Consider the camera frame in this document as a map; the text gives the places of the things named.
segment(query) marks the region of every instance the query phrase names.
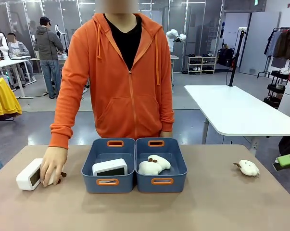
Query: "man in gray jacket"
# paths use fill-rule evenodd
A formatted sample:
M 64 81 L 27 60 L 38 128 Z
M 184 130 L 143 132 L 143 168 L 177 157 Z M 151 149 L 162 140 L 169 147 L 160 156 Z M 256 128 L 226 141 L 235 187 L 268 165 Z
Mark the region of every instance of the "man in gray jacket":
M 40 25 L 36 31 L 36 40 L 39 48 L 40 64 L 49 91 L 49 98 L 54 99 L 55 93 L 51 83 L 53 76 L 57 96 L 60 90 L 61 72 L 59 68 L 57 49 L 63 52 L 63 45 L 57 35 L 50 31 L 50 19 L 47 17 L 40 18 Z
M 10 32 L 10 33 L 8 33 L 8 36 L 11 36 L 11 39 L 9 39 L 9 40 L 12 41 L 12 42 L 8 43 L 9 52 L 11 54 L 14 54 L 16 56 L 30 55 L 28 49 L 26 48 L 26 46 L 16 39 L 15 33 Z M 28 72 L 29 72 L 30 78 L 32 80 L 36 80 L 35 76 L 34 76 L 34 69 L 33 69 L 32 61 L 27 60 L 26 61 L 26 66 L 28 68 Z

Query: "orange hoodie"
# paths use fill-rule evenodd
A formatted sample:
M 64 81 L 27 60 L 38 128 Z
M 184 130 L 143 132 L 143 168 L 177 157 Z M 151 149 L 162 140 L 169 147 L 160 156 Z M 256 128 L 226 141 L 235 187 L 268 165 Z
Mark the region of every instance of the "orange hoodie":
M 161 25 L 139 16 L 141 40 L 131 71 L 103 14 L 95 14 L 74 33 L 62 72 L 55 122 L 50 127 L 50 147 L 68 148 L 88 78 L 96 130 L 101 137 L 137 139 L 172 130 L 167 39 Z

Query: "seated person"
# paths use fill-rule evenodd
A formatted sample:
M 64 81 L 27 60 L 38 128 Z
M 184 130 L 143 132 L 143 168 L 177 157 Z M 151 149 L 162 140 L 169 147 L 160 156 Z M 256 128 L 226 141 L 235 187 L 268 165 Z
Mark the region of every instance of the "seated person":
M 12 40 L 12 42 L 8 43 L 9 52 L 11 54 L 14 54 L 16 56 L 30 55 L 26 46 L 23 43 L 16 40 L 16 35 L 14 33 L 10 32 L 8 33 L 8 36 L 11 36 L 11 37 L 13 36 L 12 39 L 9 39 L 10 41 Z M 26 61 L 26 66 L 28 68 L 28 72 L 29 72 L 31 80 L 32 81 L 36 80 L 34 76 L 33 64 L 30 60 Z

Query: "gray floor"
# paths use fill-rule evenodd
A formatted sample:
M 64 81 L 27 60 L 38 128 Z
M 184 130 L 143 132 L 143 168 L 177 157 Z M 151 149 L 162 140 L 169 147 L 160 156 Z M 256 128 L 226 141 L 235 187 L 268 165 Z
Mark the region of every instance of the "gray floor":
M 44 87 L 42 76 L 36 76 L 37 82 L 28 85 L 24 89 L 26 96 L 37 96 L 34 99 L 19 100 L 22 110 L 25 112 L 53 112 L 56 108 L 56 100 L 49 99 L 48 95 L 41 96 L 46 90 Z M 267 95 L 266 87 L 271 79 L 259 78 L 256 76 L 241 74 L 235 75 L 234 85 L 240 87 L 244 91 L 250 93 L 256 98 L 263 100 Z M 224 85 L 226 84 L 226 73 L 215 73 L 214 75 L 184 75 L 174 73 L 174 94 L 173 109 L 199 109 L 198 105 L 189 96 L 184 89 L 185 85 Z M 91 101 L 89 91 L 83 95 L 80 111 L 91 111 Z
M 7 163 L 26 145 L 48 144 L 49 126 L 53 118 L 54 112 L 24 112 L 14 121 L 1 121 L 0 160 Z M 175 120 L 174 138 L 180 144 L 201 143 L 204 116 L 200 110 L 175 110 Z M 99 137 L 95 131 L 92 112 L 79 112 L 73 130 L 74 135 L 69 144 L 90 145 Z M 290 193 L 290 170 L 275 172 L 271 165 L 279 154 L 279 140 L 279 137 L 262 138 L 256 157 Z M 249 147 L 249 143 L 243 137 L 225 137 L 224 144 L 230 144 L 231 141 Z M 209 127 L 207 143 L 222 144 L 222 142 L 223 136 Z

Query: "white alarm clock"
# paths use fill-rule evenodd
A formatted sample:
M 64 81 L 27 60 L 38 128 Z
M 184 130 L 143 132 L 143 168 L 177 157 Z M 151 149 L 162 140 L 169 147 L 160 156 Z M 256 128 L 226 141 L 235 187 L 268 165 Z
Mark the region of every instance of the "white alarm clock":
M 16 177 L 16 183 L 22 190 L 34 190 L 40 183 L 40 166 L 42 158 L 34 159 Z M 53 184 L 56 170 L 53 171 L 48 185 Z
M 96 163 L 92 166 L 93 176 L 127 175 L 127 165 L 124 159 L 115 159 Z

